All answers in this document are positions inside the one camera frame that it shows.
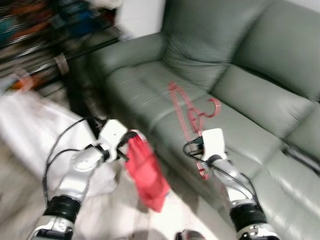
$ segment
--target sofa cushion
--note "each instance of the sofa cushion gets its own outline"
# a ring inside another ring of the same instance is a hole
[[[167,14],[164,61],[177,74],[209,90],[267,0],[175,0]]]
[[[320,104],[315,103],[305,120],[288,136],[287,142],[320,163]]]
[[[276,0],[250,30],[233,61],[310,100],[320,96],[319,13]]]
[[[319,239],[320,179],[312,170],[276,151],[251,179],[268,222],[282,239]]]
[[[285,137],[312,107],[308,99],[231,65],[212,93],[262,128]]]
[[[102,81],[117,69],[159,60],[166,46],[165,36],[162,33],[156,33],[109,45],[89,54],[87,60]]]
[[[213,104],[208,102],[210,95],[199,97],[193,104],[201,111],[212,113]],[[186,113],[186,107],[182,107],[182,111]],[[259,127],[256,123],[235,111],[226,104],[221,104],[221,112],[204,122],[204,130],[212,128],[223,129],[226,146],[257,163],[262,164],[266,158],[279,148],[281,141]],[[183,143],[186,143],[182,134],[181,126],[175,111],[160,119],[154,126],[150,126],[152,138],[165,140],[167,143],[174,143],[169,148],[174,148],[177,152],[182,153]]]
[[[123,67],[111,74],[105,83],[106,88],[111,90],[107,97],[115,104],[117,117],[129,126],[147,130],[157,120],[174,111],[168,90],[171,81],[182,87],[191,100],[206,94],[159,61]]]

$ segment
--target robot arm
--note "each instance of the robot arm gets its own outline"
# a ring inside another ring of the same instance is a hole
[[[267,223],[250,180],[227,159],[222,130],[206,130],[197,142],[203,149],[201,160],[211,168],[214,187],[233,222],[237,239],[281,240]]]
[[[127,133],[119,121],[109,120],[96,143],[76,153],[43,215],[27,240],[71,240],[77,214],[95,170],[118,157],[118,145]]]

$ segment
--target white plastic bag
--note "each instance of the white plastic bag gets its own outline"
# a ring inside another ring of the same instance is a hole
[[[36,92],[11,92],[0,97],[0,135],[12,152],[36,177],[42,178],[49,151],[57,137],[81,118]],[[54,157],[64,149],[83,149],[95,137],[83,121],[71,128],[56,146]],[[75,152],[62,153],[50,167],[49,190],[54,190],[69,169]],[[96,170],[90,181],[88,196],[112,192],[115,172],[107,164]]]
[[[115,15],[115,26],[123,40],[135,39],[161,31],[165,0],[123,0]]]
[[[121,6],[123,0],[86,0],[95,7],[101,7],[106,9],[116,9]]]

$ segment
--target floor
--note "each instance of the floor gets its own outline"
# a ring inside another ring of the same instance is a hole
[[[64,89],[49,98],[68,107]],[[162,169],[172,191],[161,213],[143,206],[121,163],[113,163],[112,168],[117,172],[116,189],[86,198],[75,224],[73,240],[173,240],[176,232],[183,229],[197,230],[209,240],[235,239],[233,230],[219,214],[167,166],[162,165]],[[40,180],[0,141],[0,239],[26,239],[43,210]],[[217,232],[220,236],[223,233],[223,238],[214,234]]]

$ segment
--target red cloth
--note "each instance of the red cloth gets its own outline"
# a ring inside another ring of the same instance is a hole
[[[135,182],[141,201],[148,208],[159,213],[170,186],[148,142],[135,136],[128,143],[129,161],[125,163],[125,167]]]

